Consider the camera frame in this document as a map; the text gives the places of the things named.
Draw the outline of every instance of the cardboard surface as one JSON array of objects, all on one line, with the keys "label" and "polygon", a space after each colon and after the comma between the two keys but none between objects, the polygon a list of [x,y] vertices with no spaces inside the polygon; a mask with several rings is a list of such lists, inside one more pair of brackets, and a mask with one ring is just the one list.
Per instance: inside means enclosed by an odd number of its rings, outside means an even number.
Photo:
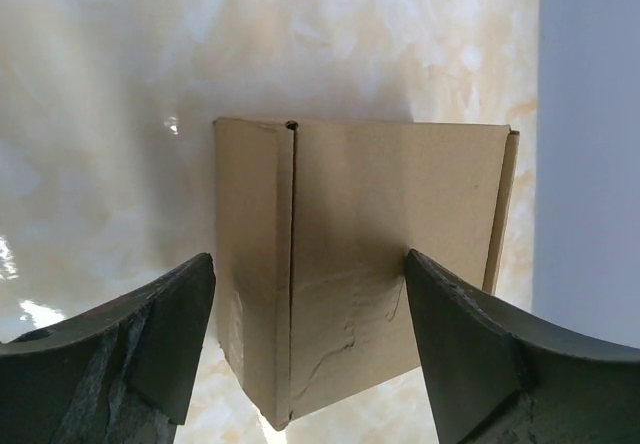
[{"label": "cardboard surface", "polygon": [[420,365],[409,248],[495,286],[508,126],[219,119],[215,132],[219,339],[276,429]]}]

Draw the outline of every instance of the gray wall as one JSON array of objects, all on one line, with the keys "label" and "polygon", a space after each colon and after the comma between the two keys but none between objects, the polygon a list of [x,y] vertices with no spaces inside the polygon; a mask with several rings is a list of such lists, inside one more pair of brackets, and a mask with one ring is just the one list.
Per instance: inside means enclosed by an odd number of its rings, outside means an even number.
[{"label": "gray wall", "polygon": [[541,0],[536,314],[640,347],[640,0]]}]

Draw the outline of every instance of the marble surface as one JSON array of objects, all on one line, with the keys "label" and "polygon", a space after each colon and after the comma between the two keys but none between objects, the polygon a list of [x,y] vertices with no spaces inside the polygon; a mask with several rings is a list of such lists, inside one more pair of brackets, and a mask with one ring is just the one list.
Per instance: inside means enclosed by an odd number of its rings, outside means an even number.
[{"label": "marble surface", "polygon": [[[0,0],[0,340],[213,242],[220,115],[522,132],[498,294],[529,308],[538,0]],[[179,443],[436,442],[419,371],[275,433],[209,333]]]}]

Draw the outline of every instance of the cardboard box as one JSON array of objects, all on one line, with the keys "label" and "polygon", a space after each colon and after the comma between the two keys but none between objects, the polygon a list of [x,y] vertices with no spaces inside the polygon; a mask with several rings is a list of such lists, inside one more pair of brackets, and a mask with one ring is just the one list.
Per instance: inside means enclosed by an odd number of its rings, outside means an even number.
[{"label": "cardboard box", "polygon": [[215,138],[219,340],[274,428],[420,365],[409,248],[493,291],[508,126],[219,119]]}]

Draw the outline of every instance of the marble wall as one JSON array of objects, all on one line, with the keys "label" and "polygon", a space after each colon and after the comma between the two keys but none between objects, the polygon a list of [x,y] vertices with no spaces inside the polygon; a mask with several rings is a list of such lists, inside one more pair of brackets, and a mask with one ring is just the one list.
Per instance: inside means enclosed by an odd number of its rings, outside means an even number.
[{"label": "marble wall", "polygon": [[[219,115],[508,123],[531,300],[538,0],[0,0],[0,340],[214,251]],[[418,371],[265,425],[211,335],[180,443],[436,442]]]}]

